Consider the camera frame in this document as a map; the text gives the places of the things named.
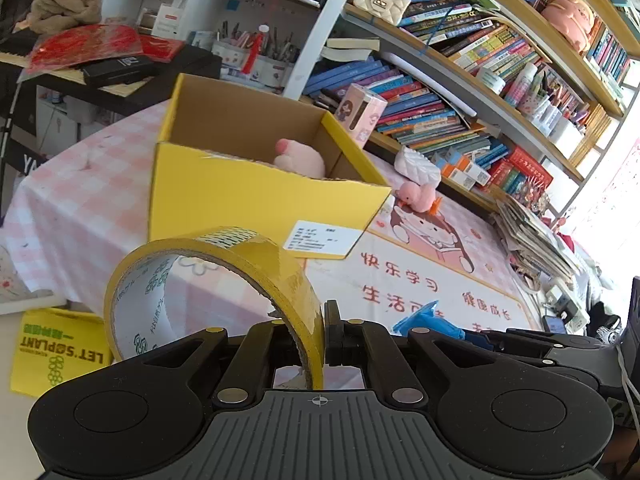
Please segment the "roll of tape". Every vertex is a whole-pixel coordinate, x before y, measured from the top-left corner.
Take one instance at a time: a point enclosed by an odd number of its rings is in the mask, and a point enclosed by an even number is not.
[[[239,227],[156,240],[121,261],[104,297],[107,338],[118,359],[176,339],[164,307],[164,284],[180,256],[226,267],[267,297],[296,341],[306,386],[322,389],[324,325],[320,301],[295,258],[268,238]]]

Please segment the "white cord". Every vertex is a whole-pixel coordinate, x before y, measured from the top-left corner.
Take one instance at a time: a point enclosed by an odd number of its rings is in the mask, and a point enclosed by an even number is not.
[[[622,357],[622,350],[620,349],[620,345],[616,345],[616,350],[618,351],[618,364],[620,365],[620,370],[622,372],[622,389],[625,391],[626,402],[629,403],[629,409],[631,410],[631,415],[634,418],[634,424],[636,425],[636,433],[638,434],[638,440],[640,441],[640,422],[638,422],[638,414],[636,413],[636,404],[631,397],[631,393],[629,393],[629,386],[634,391],[634,395],[640,402],[640,395],[636,390],[635,386],[631,384],[631,379],[629,379],[629,375],[626,373],[625,368],[625,359]]]

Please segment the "silver screw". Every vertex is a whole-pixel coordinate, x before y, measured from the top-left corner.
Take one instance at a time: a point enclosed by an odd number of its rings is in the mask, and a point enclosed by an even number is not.
[[[226,404],[237,404],[246,400],[249,394],[242,388],[225,388],[218,392],[218,400]]]
[[[391,396],[403,404],[415,404],[416,402],[420,402],[424,399],[422,392],[415,388],[398,388],[391,394]]]

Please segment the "pink stuffed animal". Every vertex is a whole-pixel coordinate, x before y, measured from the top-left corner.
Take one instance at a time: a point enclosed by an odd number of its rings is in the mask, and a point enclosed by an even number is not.
[[[578,52],[589,45],[593,11],[582,0],[549,0],[541,14]]]
[[[273,161],[276,168],[311,178],[324,178],[324,160],[311,146],[296,140],[280,139],[276,142],[276,153],[278,156]]]
[[[418,186],[415,182],[409,181],[400,186],[396,195],[415,212],[424,213],[431,209],[436,200],[436,189],[429,184]]]

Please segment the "shelf post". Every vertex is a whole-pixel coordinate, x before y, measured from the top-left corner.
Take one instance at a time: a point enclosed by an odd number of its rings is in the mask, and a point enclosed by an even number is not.
[[[306,80],[309,79],[324,43],[334,28],[346,2],[347,0],[326,0],[293,67],[289,81],[282,93],[284,97],[297,100],[302,95]]]

